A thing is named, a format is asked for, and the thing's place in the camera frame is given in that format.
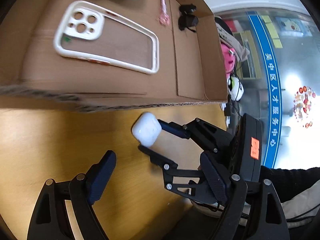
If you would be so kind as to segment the white earbuds case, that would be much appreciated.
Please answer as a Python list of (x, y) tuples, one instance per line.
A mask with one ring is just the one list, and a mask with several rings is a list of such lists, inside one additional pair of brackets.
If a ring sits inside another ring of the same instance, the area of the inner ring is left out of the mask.
[(151, 147), (162, 130), (157, 118), (150, 112), (143, 113), (132, 126), (132, 135), (145, 147)]

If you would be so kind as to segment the pink transparent pen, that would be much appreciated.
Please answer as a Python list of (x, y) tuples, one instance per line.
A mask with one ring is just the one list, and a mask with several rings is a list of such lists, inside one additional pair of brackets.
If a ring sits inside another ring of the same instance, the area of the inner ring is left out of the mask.
[(167, 13), (167, 5), (165, 0), (160, 0), (161, 7), (160, 7), (160, 15), (159, 15), (159, 22), (161, 25), (169, 26), (170, 25), (170, 17)]

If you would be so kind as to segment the white clear phone case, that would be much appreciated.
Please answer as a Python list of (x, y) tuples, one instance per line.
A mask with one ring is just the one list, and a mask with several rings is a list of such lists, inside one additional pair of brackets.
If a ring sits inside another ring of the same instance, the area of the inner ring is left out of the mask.
[(87, 1), (68, 6), (53, 46), (64, 57), (149, 75), (159, 70), (159, 39), (155, 33)]

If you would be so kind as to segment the black small adapter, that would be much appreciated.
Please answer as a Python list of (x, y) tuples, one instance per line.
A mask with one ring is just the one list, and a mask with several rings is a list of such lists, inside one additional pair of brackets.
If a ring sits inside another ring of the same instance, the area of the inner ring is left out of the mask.
[(232, 104), (230, 102), (226, 103), (223, 111), (224, 111), (224, 115), (225, 116), (231, 116), (231, 114), (232, 114)]

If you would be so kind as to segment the panda plush toy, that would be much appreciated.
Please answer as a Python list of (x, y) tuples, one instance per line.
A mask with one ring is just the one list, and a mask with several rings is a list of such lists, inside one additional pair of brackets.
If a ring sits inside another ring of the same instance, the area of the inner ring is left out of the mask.
[(236, 76), (230, 76), (227, 82), (228, 92), (232, 101), (240, 101), (244, 94), (244, 87)]

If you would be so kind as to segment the magenta plush toy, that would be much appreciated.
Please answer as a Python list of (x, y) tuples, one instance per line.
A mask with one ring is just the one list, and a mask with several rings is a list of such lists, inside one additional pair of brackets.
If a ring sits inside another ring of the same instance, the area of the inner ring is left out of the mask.
[(220, 46), (224, 58), (226, 78), (228, 79), (236, 65), (236, 53), (234, 48), (228, 47), (224, 43), (221, 43)]

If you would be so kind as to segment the beige tote bag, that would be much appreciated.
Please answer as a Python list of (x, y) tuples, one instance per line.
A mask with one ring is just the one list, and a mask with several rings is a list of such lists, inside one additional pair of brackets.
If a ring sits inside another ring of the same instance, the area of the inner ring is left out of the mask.
[(250, 51), (245, 48), (232, 34), (229, 26), (220, 17), (215, 17), (215, 24), (219, 33), (220, 41), (229, 48), (234, 48), (238, 62), (244, 62), (248, 59)]

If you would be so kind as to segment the black sunglasses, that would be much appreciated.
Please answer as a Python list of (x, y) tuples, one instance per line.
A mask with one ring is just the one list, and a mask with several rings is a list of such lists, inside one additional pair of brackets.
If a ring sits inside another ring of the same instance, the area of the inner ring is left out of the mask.
[(189, 31), (196, 33), (193, 27), (196, 27), (199, 23), (199, 19), (193, 13), (196, 11), (197, 7), (193, 4), (180, 5), (179, 11), (181, 13), (178, 19), (178, 28), (180, 31), (188, 29)]

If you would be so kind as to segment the cardboard box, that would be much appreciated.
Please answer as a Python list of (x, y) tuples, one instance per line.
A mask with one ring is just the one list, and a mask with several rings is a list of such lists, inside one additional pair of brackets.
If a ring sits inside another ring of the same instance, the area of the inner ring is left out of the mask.
[(1, 0), (1, 94), (87, 111), (227, 101), (204, 0)]

